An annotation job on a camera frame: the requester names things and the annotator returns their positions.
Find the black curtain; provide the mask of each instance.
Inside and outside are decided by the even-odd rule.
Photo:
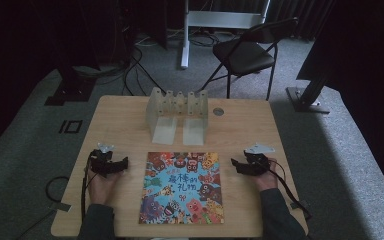
[[[384,0],[338,0],[297,78],[340,92],[384,174]]]

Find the sleeve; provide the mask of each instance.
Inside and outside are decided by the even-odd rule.
[[[100,204],[91,204],[80,227],[77,239],[115,239],[113,208]]]
[[[263,216],[263,239],[306,239],[304,229],[289,213],[285,199],[279,189],[261,191],[260,199]]]

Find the chair seat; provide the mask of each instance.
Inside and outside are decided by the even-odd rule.
[[[220,62],[229,54],[230,50],[238,43],[239,39],[222,42],[213,47],[213,54]],[[273,65],[274,58],[255,42],[242,42],[230,56],[228,63],[223,65],[233,75],[247,75]]]

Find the dark background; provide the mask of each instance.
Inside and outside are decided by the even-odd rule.
[[[302,0],[298,1],[302,6],[319,11],[305,12],[298,5],[291,11],[297,1],[273,1],[277,7],[271,9],[269,16],[280,19],[301,14],[298,37],[317,39],[298,78],[327,79],[328,86],[341,93],[384,173],[384,1],[317,4]],[[157,25],[182,25],[183,5],[178,3],[182,1],[151,2],[155,4],[152,8],[145,5],[141,7],[143,11],[123,12],[130,9],[130,1],[122,1],[120,6],[110,0],[46,4],[1,0],[0,135],[36,84],[58,66],[58,59],[95,68],[102,63],[126,61],[129,41],[134,36],[134,32],[124,30],[126,25],[140,23],[143,29],[155,30],[147,25],[147,19],[157,16]],[[155,7],[160,10],[150,13]],[[48,25],[43,23],[43,17],[50,21]],[[161,34],[161,29],[154,34]],[[160,44],[164,45],[164,39],[160,39]]]

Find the picture book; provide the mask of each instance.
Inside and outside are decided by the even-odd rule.
[[[217,153],[148,153],[139,223],[223,222]]]

